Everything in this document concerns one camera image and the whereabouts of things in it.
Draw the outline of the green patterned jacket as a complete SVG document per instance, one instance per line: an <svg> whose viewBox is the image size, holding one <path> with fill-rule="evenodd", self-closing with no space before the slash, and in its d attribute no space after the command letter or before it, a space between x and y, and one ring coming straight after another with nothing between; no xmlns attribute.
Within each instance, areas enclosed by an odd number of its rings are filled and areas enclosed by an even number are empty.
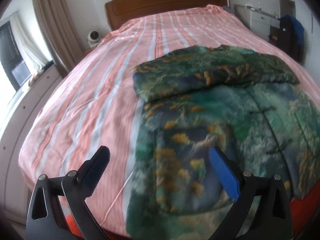
<svg viewBox="0 0 320 240"><path fill-rule="evenodd" d="M126 231L133 239L207 239L230 210L209 162L217 146L289 198L319 181L319 108L285 59L192 46L137 65L144 102Z"/></svg>

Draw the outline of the dark clothes on chair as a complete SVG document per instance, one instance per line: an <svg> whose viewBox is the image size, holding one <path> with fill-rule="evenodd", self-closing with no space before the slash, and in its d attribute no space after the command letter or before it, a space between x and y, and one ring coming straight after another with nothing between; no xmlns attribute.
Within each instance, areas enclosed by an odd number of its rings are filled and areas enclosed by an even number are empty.
<svg viewBox="0 0 320 240"><path fill-rule="evenodd" d="M279 21L276 47L298 63L302 63L304 54L303 25L291 15L285 15Z"/></svg>

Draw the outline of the orange stool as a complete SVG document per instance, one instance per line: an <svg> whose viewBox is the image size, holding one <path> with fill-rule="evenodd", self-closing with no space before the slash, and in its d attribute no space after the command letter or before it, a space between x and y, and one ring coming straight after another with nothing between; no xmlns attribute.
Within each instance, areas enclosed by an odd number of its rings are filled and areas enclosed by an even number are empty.
<svg viewBox="0 0 320 240"><path fill-rule="evenodd" d="M308 222L316 214L319 209L320 200L319 181L315 184L310 193L303 199L293 198L290 202L292 231L293 236L298 236L299 233L306 227Z"/></svg>

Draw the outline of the white window bench cabinet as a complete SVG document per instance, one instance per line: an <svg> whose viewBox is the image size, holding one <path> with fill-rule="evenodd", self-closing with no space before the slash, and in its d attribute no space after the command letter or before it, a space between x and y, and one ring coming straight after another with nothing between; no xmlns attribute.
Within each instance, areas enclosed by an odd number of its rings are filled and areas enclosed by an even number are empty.
<svg viewBox="0 0 320 240"><path fill-rule="evenodd" d="M30 190L18 166L18 156L37 114L61 81L60 73L52 65L32 86L26 82L9 103L1 124L1 209L22 224Z"/></svg>

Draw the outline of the pink striped bed cover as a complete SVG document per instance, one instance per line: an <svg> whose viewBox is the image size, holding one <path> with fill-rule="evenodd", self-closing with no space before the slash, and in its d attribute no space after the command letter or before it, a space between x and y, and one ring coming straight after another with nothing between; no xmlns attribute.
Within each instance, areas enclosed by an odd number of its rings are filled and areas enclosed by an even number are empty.
<svg viewBox="0 0 320 240"><path fill-rule="evenodd" d="M319 87L310 74L221 7L135 18L109 33L57 86L36 117L18 159L28 187L33 189L41 174L65 176L106 146L110 162L86 203L103 229L132 238L126 217L144 105L133 86L134 68L175 50L221 45L287 60L319 108Z"/></svg>

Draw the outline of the wooden nightstand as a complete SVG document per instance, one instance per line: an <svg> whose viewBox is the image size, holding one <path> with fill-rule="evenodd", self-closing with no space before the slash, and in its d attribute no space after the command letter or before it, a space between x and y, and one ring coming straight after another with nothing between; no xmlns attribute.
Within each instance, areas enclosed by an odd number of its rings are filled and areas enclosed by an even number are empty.
<svg viewBox="0 0 320 240"><path fill-rule="evenodd" d="M86 50L86 51L83 53L83 56L86 57L86 56L87 56L88 54L90 54L93 50L95 50L95 47Z"/></svg>

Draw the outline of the sheer white curtain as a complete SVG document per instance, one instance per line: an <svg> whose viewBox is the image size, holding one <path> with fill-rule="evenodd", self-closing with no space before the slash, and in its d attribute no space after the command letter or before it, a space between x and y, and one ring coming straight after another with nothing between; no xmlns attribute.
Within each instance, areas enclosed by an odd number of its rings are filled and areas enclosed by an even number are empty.
<svg viewBox="0 0 320 240"><path fill-rule="evenodd" d="M13 13L9 20L15 42L25 64L31 74L37 73L48 63L47 58L25 32L19 14Z"/></svg>

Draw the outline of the white round fan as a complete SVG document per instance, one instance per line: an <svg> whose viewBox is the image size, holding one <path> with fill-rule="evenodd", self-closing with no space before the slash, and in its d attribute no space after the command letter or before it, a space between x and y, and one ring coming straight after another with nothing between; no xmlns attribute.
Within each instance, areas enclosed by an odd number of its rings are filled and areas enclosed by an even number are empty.
<svg viewBox="0 0 320 240"><path fill-rule="evenodd" d="M97 46L100 43L100 33L96 30L88 33L87 41L90 48Z"/></svg>

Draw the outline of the white dresser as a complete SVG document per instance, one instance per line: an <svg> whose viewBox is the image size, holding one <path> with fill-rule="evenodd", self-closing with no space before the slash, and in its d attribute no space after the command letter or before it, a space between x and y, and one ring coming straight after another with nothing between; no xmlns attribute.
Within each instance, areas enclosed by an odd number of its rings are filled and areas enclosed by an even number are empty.
<svg viewBox="0 0 320 240"><path fill-rule="evenodd" d="M235 4L234 12L244 26L265 41L269 41L272 30L277 30L280 27L278 18L263 11Z"/></svg>

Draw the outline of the beige curtain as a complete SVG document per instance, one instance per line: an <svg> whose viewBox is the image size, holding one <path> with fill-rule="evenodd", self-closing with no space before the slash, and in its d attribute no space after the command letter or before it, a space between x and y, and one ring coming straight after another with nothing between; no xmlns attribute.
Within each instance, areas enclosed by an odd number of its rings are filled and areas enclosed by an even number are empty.
<svg viewBox="0 0 320 240"><path fill-rule="evenodd" d="M37 22L54 63L63 76L83 59L83 46L66 0L33 0Z"/></svg>

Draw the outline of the brown wooden headboard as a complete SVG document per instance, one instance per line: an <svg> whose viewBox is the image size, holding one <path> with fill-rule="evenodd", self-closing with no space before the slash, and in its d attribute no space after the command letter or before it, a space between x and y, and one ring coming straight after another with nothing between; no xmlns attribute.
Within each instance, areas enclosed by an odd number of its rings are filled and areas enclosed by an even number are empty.
<svg viewBox="0 0 320 240"><path fill-rule="evenodd" d="M105 4L105 11L109 26L114 31L135 18L209 4L230 6L230 0L112 0Z"/></svg>

